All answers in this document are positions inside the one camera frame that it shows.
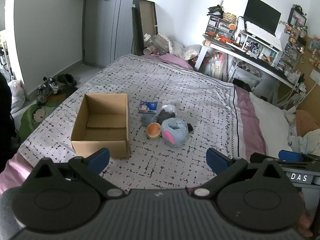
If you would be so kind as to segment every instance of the blue plush toy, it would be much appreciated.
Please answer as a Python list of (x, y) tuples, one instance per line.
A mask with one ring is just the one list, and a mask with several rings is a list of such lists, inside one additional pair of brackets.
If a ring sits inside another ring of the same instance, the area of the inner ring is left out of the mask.
[(169, 118), (163, 121), (161, 133), (164, 143), (171, 147), (181, 147), (187, 141), (188, 125), (179, 118)]

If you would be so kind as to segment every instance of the pink plush ear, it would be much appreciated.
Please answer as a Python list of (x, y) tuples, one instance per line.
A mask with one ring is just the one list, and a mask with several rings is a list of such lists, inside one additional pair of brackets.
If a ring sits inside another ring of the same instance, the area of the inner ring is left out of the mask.
[(175, 141), (174, 137), (172, 136), (172, 134), (168, 130), (162, 131), (162, 137), (165, 140), (171, 142), (173, 145), (176, 144), (176, 141)]

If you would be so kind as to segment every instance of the door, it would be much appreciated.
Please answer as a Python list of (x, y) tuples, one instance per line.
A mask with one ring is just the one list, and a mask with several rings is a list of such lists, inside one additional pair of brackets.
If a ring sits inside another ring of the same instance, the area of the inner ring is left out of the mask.
[(107, 66), (131, 53), (133, 0), (86, 0), (84, 5), (84, 63)]

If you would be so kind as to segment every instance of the white keyboard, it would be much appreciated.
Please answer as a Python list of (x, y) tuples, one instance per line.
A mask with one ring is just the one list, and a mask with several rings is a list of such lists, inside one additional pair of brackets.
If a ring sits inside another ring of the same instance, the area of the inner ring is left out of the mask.
[(269, 43), (270, 45), (272, 45), (276, 49), (282, 50), (281, 42), (276, 36), (273, 36), (271, 33), (268, 33), (266, 30), (260, 28), (259, 26), (255, 25), (251, 22), (247, 21), (246, 25), (247, 25), (247, 32), (262, 39), (266, 43)]

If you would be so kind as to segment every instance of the blue book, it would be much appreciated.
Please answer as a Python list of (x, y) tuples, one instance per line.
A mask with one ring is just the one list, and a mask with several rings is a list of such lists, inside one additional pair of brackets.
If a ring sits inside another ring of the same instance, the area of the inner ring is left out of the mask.
[(144, 102), (141, 101), (138, 107), (139, 113), (156, 114), (158, 109), (158, 102)]

